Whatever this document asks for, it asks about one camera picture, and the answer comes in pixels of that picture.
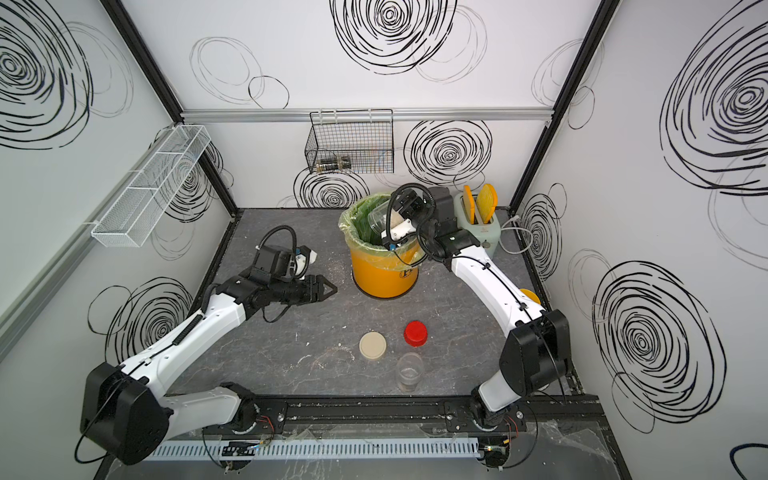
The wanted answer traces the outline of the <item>red jar lid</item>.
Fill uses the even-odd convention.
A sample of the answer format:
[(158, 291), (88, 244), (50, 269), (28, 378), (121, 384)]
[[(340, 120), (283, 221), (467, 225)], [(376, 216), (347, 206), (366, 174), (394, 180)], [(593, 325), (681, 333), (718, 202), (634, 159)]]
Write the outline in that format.
[(403, 332), (405, 342), (412, 347), (423, 346), (428, 338), (428, 329), (424, 323), (418, 320), (409, 322)]

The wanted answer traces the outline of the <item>clear jar with oatmeal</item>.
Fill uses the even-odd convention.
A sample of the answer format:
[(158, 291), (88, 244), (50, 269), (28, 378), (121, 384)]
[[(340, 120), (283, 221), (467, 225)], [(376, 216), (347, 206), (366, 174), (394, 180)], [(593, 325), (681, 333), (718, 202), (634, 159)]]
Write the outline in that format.
[(417, 353), (406, 353), (397, 361), (396, 379), (401, 392), (414, 392), (420, 384), (423, 375), (424, 362)]

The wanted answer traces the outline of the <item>beige jar lid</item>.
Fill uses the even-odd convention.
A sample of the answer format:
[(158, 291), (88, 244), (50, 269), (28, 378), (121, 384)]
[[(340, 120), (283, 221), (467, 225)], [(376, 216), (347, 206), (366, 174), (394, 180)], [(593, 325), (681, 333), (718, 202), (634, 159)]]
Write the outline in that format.
[(377, 360), (387, 351), (386, 338), (375, 331), (364, 334), (360, 338), (358, 346), (361, 355), (368, 360)]

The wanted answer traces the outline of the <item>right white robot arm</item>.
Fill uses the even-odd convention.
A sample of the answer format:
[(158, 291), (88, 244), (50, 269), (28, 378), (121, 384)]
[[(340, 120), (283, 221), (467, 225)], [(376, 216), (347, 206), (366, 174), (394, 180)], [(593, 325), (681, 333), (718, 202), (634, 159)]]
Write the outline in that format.
[(505, 342), (498, 370), (473, 390), (472, 415), (490, 429), (519, 400), (556, 383), (571, 370), (569, 322), (558, 310), (539, 305), (495, 265), (481, 242), (461, 228), (453, 197), (444, 187), (407, 183), (399, 213), (425, 254), (470, 287), (497, 321)]

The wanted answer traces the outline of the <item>beige lidded oatmeal jar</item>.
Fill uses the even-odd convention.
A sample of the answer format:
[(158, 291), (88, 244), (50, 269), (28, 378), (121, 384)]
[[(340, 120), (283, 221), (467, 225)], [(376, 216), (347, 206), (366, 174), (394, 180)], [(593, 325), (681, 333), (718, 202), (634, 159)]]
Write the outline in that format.
[(374, 207), (367, 215), (367, 221), (370, 227), (369, 242), (374, 245), (382, 243), (382, 233), (386, 227), (386, 215), (388, 212), (388, 201), (383, 201)]

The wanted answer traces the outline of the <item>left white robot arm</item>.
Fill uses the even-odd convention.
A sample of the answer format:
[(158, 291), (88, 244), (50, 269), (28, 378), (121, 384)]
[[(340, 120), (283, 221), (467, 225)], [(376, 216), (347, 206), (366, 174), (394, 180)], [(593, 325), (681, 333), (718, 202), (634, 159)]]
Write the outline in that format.
[(79, 430), (126, 465), (147, 458), (164, 441), (222, 425), (250, 433), (263, 419), (255, 395), (234, 383), (202, 392), (170, 395), (169, 388), (227, 333), (272, 304), (285, 309), (322, 302), (337, 287), (309, 273), (317, 254), (307, 246), (260, 246), (252, 264), (221, 284), (169, 334), (114, 366), (104, 362), (88, 375)]

